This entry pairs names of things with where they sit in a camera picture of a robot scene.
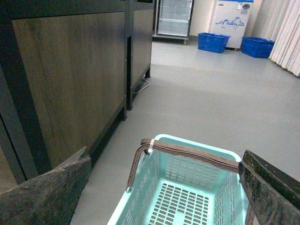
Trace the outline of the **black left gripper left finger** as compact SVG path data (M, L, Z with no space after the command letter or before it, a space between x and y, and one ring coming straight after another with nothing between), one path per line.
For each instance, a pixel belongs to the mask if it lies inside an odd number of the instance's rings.
M83 147L54 169L0 196L2 225L68 225L89 181L91 158Z

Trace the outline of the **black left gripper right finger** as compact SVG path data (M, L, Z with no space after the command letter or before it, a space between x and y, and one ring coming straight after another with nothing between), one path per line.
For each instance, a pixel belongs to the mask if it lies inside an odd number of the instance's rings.
M239 162L243 189L261 225L300 223L300 182L246 150Z

